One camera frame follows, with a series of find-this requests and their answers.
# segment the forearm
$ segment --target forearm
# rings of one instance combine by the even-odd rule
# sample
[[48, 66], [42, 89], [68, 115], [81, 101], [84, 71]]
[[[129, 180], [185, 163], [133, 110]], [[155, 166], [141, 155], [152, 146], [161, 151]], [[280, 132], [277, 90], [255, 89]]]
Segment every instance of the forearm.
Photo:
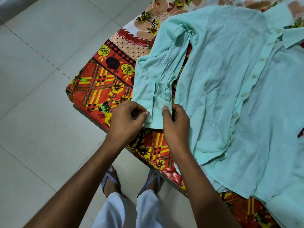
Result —
[[198, 227], [240, 227], [195, 161], [192, 153], [174, 152]]
[[123, 147], [107, 138], [96, 153], [45, 204], [25, 228], [78, 227], [110, 165]]

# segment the flip-flop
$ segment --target flip-flop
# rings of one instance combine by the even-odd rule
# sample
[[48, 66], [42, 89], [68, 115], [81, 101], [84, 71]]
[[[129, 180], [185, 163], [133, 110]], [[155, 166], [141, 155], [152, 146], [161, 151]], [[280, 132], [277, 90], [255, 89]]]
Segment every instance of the flip-flop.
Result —
[[119, 187], [117, 180], [110, 174], [110, 169], [111, 169], [111, 168], [114, 169], [114, 167], [111, 165], [110, 168], [109, 168], [109, 169], [107, 170], [107, 172], [105, 173], [105, 175], [104, 175], [104, 177], [103, 177], [103, 179], [102, 179], [102, 181], [101, 181], [101, 187], [102, 187], [103, 193], [104, 193], [104, 190], [103, 190], [103, 189], [104, 189], [105, 182], [106, 182], [107, 178], [110, 178], [110, 180], [111, 180], [112, 182], [114, 182], [114, 183]]
[[158, 193], [161, 190], [161, 186], [162, 186], [161, 185], [161, 177], [156, 174], [156, 175], [153, 176], [153, 178], [151, 178], [151, 176], [152, 176], [153, 173], [154, 173], [154, 170], [151, 169], [150, 172], [149, 172], [149, 174], [148, 174], [148, 178], [147, 178], [146, 184], [143, 186], [143, 188], [139, 192], [138, 196], [141, 195], [146, 190], [147, 186], [150, 185], [156, 178], [158, 180], [158, 190], [157, 190], [156, 193]]

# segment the floor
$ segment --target floor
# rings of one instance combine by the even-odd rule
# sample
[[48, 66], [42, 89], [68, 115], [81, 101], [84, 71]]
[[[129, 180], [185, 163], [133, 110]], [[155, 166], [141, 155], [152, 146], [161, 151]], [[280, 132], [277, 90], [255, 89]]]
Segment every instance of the floor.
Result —
[[[39, 0], [0, 26], [1, 227], [22, 227], [103, 142], [64, 90], [150, 1]], [[126, 150], [113, 165], [136, 204], [149, 168]], [[165, 183], [159, 197], [167, 226], [195, 227], [185, 196]], [[80, 227], [92, 226], [104, 201], [99, 188]]]

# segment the pants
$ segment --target pants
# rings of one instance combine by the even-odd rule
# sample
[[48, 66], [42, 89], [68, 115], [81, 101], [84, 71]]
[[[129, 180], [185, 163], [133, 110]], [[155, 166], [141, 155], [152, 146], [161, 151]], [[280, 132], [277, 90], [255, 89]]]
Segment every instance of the pants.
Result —
[[[96, 216], [92, 228], [123, 228], [127, 200], [119, 193], [112, 193]], [[160, 203], [153, 190], [144, 191], [137, 198], [136, 228], [162, 228]]]

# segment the bed sheet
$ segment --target bed sheet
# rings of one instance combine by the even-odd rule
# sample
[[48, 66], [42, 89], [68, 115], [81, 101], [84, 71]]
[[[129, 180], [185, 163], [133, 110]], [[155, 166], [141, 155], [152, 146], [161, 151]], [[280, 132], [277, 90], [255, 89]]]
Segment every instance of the bed sheet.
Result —
[[[165, 19], [208, 5], [233, 5], [264, 12], [282, 1], [287, 2], [295, 18], [293, 27], [303, 27], [304, 0], [152, 0], [146, 10], [100, 47], [67, 86], [66, 94], [91, 119], [108, 130], [112, 110], [132, 98], [136, 61], [149, 53]], [[184, 64], [191, 49], [189, 45]], [[172, 84], [173, 95], [177, 81]], [[128, 147], [186, 192], [162, 130], [143, 128]], [[279, 227], [256, 199], [245, 199], [230, 191], [219, 196], [242, 227]]]

